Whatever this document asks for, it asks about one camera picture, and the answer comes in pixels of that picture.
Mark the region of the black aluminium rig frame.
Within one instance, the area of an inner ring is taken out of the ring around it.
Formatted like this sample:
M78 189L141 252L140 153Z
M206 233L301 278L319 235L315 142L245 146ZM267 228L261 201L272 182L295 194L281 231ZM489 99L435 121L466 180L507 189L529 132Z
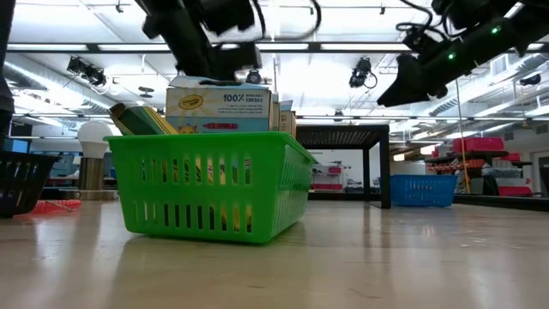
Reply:
M453 203L549 213L549 198L456 194Z

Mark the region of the brass lamp with white bulb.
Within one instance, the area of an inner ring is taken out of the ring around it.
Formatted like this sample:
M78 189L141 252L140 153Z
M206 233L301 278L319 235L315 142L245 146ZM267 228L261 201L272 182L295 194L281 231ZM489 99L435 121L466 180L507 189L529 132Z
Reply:
M77 188L60 190L62 198L81 201L119 199L117 190L104 188L104 157L109 146L104 138L111 135L110 127L100 121L89 121L81 126L77 133L77 140L81 144L83 156L79 164Z

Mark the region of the orange spiral wrist coil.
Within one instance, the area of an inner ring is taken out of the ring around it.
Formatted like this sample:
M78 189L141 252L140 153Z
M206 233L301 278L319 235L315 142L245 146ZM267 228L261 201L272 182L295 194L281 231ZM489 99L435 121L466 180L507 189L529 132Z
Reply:
M47 215L77 211L82 206L81 200L39 200L36 203L33 215Z

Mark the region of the computer monitor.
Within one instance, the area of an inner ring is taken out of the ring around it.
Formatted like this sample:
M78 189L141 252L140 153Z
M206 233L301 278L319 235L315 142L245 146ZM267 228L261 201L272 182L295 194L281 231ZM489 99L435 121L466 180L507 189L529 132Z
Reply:
M29 141L19 139L5 139L3 149L9 152L27 153L29 150Z

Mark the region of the green plastic slotted basket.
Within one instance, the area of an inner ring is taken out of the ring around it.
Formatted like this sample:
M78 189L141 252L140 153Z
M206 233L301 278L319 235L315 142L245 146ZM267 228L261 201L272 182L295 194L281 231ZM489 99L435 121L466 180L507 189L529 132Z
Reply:
M316 160L287 133L107 141L132 233L263 244L305 213Z

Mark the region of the black plastic slotted basket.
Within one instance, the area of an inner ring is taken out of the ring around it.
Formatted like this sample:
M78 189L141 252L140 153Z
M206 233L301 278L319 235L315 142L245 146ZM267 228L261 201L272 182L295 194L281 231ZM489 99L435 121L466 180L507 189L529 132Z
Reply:
M34 210L60 157L0 151L0 218Z

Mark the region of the white shelf unit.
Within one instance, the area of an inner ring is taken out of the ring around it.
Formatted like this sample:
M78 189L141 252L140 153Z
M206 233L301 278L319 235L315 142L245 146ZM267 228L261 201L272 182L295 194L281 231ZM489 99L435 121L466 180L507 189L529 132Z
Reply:
M343 166L335 163L315 164L311 170L313 191L343 191Z

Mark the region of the red storage bin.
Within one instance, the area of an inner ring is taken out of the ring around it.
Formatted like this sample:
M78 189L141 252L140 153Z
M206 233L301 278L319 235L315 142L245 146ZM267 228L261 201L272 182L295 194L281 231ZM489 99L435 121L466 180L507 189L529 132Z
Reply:
M533 195L528 186L499 186L498 193L501 197L531 197Z
M503 151L504 142L500 137L456 138L453 140L453 149L456 153Z

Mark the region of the small four-crayon box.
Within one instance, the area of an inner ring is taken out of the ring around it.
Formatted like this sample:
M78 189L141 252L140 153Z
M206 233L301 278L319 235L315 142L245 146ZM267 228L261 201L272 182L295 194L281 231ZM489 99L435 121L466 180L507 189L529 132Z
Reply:
M123 136L178 134L178 131L168 124L152 107L128 107L123 103L118 103L112 106L108 112Z

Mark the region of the blue plastic slotted basket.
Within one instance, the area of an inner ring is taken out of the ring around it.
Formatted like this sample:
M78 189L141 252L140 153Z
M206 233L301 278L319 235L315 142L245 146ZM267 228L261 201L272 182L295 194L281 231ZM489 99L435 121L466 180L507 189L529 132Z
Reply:
M406 175L390 177L390 198L402 207L449 207L453 203L455 175Z

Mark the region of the black light bar frame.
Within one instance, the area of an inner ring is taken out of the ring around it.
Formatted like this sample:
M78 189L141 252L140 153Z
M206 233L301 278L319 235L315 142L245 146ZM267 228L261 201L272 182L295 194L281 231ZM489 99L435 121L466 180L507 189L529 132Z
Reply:
M409 52L409 49L399 42L307 42L307 43L275 43L257 44L261 52L266 53L399 53ZM8 43L7 52L20 53L64 53L64 54L162 54L170 53L167 44L123 44L123 43Z

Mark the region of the silver ventilation duct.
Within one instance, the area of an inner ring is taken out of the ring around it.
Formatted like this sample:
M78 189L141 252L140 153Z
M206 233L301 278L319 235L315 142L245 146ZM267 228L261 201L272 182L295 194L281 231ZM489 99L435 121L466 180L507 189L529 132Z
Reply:
M533 73L549 63L549 53L534 53L519 58L516 54L504 54L494 58L479 69L474 69L468 76L460 77L448 85L448 94L435 100L435 105L428 112L438 116L461 103L471 101L482 95L501 88L527 73Z
M79 77L63 76L29 58L9 54L4 69L38 83L41 88L45 88L40 92L61 107L91 106L107 110L117 104L115 100L92 90L89 85L84 85Z

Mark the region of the black mesh monitor riser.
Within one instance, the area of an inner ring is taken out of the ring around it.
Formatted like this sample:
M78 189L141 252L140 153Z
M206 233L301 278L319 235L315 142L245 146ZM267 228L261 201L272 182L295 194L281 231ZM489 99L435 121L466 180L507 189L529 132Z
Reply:
M307 150L361 150L363 166L363 193L313 192L311 201L379 201L379 209L390 209L390 151L389 126L368 125L305 125L298 126L297 141ZM380 193L371 196L370 149L379 144Z

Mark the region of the black shelf rack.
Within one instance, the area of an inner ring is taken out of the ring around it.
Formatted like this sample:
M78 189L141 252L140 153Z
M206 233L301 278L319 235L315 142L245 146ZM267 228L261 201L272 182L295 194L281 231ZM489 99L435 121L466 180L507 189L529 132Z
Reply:
M457 194L501 197L499 186L528 186L532 190L531 179L524 175L524 168L529 163L523 161L520 154L505 149L456 153L452 141L435 147L425 163L430 173L455 175Z

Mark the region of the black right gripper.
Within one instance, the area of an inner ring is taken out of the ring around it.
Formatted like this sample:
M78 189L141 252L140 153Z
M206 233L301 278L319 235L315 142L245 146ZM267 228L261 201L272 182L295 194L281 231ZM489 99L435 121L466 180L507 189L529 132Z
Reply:
M435 41L426 33L408 33L405 45L417 52L417 57L400 54L396 58L396 79L378 98L379 106L443 98L448 93L446 85L466 75L480 60L480 37L475 33L442 41Z

